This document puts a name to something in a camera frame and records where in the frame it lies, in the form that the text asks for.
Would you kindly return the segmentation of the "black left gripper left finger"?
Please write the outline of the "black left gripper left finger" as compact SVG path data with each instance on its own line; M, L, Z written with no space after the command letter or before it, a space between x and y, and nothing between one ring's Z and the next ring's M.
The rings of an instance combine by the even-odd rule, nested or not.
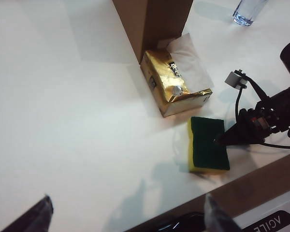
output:
M54 208L49 195L45 195L36 204L6 226L2 232L48 232Z

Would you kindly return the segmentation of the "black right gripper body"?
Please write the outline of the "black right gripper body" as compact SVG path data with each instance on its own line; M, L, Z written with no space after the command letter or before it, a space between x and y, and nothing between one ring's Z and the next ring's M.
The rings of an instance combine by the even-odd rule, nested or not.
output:
M249 122L252 126L252 132L261 140L264 140L271 134L280 132L277 126L271 124L271 115L267 113L264 108L250 108L249 110Z

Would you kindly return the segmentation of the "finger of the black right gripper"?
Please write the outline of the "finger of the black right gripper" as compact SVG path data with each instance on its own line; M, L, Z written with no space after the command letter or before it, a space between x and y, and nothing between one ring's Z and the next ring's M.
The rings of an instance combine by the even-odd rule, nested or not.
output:
M237 136L237 137L254 137L252 126L249 122L249 113L246 109L241 109L237 117L236 123L226 132L218 136L218 141L221 136Z
M237 136L221 136L219 138L219 143L221 145L255 145L264 143L264 139L254 138L254 137L237 137Z

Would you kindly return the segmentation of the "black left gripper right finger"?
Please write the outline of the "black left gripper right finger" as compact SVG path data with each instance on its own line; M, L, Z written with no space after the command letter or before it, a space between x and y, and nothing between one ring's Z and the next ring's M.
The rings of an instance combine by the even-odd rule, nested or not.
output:
M208 232L241 232L237 223L218 205L210 193L205 195L204 224Z

